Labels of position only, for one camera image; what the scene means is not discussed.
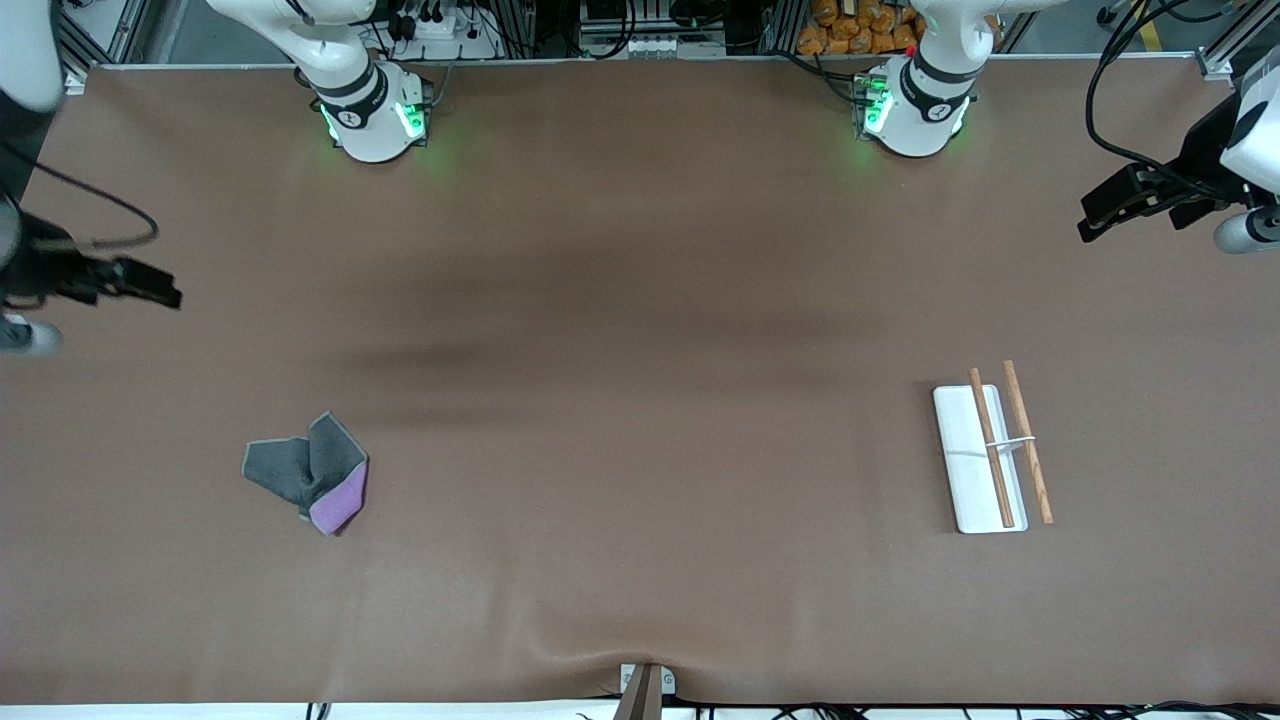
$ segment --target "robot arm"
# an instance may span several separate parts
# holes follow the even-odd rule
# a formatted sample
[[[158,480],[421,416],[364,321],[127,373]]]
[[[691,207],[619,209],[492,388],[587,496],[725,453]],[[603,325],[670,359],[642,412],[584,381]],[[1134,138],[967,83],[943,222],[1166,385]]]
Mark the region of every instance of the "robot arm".
[[[63,99],[61,61],[49,0],[0,5],[0,151],[29,161],[12,140],[47,122]],[[38,307],[49,296],[96,305],[99,296],[133,296],[177,309],[182,292],[173,275],[116,256],[83,255],[60,227],[24,213],[0,186],[0,301]],[[0,352],[49,355],[61,334],[47,323],[0,313]]]
[[[910,158],[932,155],[959,132],[969,90],[987,64],[995,33],[987,15],[1030,13],[1065,0],[913,0],[928,32],[911,56],[870,72],[884,88],[860,110],[863,132]]]
[[[426,141],[430,97],[422,78],[375,63],[351,23],[376,0],[209,0],[289,56],[320,97],[329,135],[348,155],[381,163]]]
[[[1183,229],[1212,211],[1244,205],[1247,211],[1215,231],[1219,249],[1233,255],[1280,249],[1280,49],[1187,131],[1181,151],[1166,167],[1178,177],[1130,163],[1082,197],[1080,238],[1093,242],[1120,223],[1162,213]]]
[[[29,132],[63,100],[49,0],[5,0],[0,14],[0,137]]]

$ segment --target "wooden chopstick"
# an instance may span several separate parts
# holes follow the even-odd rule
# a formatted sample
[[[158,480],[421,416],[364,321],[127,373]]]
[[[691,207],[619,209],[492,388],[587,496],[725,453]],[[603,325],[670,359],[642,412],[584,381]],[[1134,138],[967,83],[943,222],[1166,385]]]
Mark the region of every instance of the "wooden chopstick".
[[[1018,384],[1018,372],[1014,370],[1012,360],[1005,360],[1005,384],[1009,386],[1009,396],[1014,404],[1014,420],[1018,423],[1018,434],[1028,437],[1032,434],[1032,421],[1027,418],[1023,388]],[[1036,483],[1036,503],[1039,505],[1041,521],[1046,525],[1052,525],[1053,510],[1048,506],[1048,491],[1044,489],[1044,475],[1039,468],[1039,452],[1036,451],[1034,439],[1025,442],[1027,462],[1032,466],[1032,482]]]
[[[1009,506],[1009,488],[1005,487],[1005,471],[1000,468],[1000,448],[992,445],[996,442],[996,432],[991,428],[987,393],[982,389],[982,375],[978,374],[978,368],[969,369],[969,386],[973,387],[973,401],[978,404],[978,424],[982,425],[982,437],[987,443],[987,462],[991,462],[991,479],[996,483],[996,500],[1000,502],[1000,524],[1012,528],[1014,510]]]

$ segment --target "white plate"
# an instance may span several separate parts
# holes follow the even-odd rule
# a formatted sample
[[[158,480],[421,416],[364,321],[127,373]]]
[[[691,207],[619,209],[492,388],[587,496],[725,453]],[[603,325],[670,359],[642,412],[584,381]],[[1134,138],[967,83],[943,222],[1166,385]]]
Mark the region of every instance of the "white plate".
[[[991,413],[991,429],[996,441],[1009,439],[1005,413],[1000,406],[996,386],[982,386]],[[1014,527],[1000,524],[1000,503],[996,483],[991,478],[987,461],[987,443],[978,421],[978,404],[973,401],[969,386],[941,386],[933,389],[933,407],[938,413],[938,433],[942,436],[942,455],[951,483],[951,503],[956,510],[956,527],[961,533],[1012,533],[1027,529],[1027,505],[1018,486],[1018,468],[1014,464],[1014,446],[1000,447],[1000,468],[1005,473],[1009,506],[1014,511]]]

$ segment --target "brown table surface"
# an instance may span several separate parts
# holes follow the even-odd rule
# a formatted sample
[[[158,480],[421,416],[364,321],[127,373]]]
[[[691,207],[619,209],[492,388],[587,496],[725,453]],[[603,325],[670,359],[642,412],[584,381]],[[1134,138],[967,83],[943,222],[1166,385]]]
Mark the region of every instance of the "brown table surface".
[[[379,167],[285,72],[93,73],[44,159],[155,214],[187,304],[58,301],[61,355],[0,361],[0,701],[575,697],[636,659],[717,702],[1280,700],[1280,255],[1082,245],[1123,164],[1092,69],[993,63],[911,161],[785,63],[468,68]],[[1101,123],[1170,156],[1224,91],[1121,61]],[[961,536],[931,391],[1005,357],[1059,523]],[[325,410],[372,457],[340,539],[239,474]]]

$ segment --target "folded cloth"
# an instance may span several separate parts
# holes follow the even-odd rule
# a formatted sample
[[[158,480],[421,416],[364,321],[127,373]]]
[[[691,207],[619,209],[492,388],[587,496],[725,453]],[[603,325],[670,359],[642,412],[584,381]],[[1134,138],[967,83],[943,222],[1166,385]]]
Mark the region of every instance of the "folded cloth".
[[[298,515],[332,536],[365,505],[369,455],[325,413],[307,437],[260,439],[244,450],[244,477],[298,506]]]

